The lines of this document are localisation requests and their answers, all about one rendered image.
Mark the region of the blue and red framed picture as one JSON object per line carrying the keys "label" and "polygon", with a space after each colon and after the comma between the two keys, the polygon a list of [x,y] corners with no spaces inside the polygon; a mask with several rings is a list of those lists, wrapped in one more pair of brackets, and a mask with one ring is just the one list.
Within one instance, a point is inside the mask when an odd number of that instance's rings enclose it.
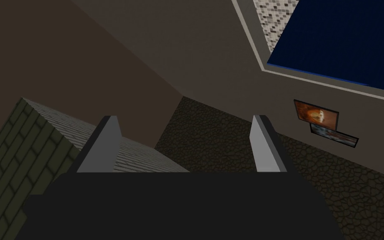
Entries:
{"label": "blue and red framed picture", "polygon": [[311,133],[355,148],[358,138],[310,123]]}

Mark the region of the orange framed picture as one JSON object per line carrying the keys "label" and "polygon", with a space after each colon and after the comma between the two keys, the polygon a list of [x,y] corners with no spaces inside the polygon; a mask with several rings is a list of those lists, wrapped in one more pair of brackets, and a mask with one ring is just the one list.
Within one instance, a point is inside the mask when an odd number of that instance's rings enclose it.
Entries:
{"label": "orange framed picture", "polygon": [[300,120],[330,130],[337,130],[338,112],[296,99],[294,99],[294,105]]}

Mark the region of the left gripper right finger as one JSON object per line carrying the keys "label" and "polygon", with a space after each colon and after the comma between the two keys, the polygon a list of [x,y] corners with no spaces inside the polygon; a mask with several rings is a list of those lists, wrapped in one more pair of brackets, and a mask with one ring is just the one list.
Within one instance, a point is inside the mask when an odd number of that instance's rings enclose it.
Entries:
{"label": "left gripper right finger", "polygon": [[249,140],[257,172],[298,172],[267,116],[253,116]]}

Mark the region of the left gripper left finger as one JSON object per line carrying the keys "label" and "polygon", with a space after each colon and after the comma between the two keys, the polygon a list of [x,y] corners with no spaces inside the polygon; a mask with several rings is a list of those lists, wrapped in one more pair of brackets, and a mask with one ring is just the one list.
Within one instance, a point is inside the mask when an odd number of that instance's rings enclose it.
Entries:
{"label": "left gripper left finger", "polygon": [[120,149],[121,138],[117,116],[104,116],[67,172],[112,172]]}

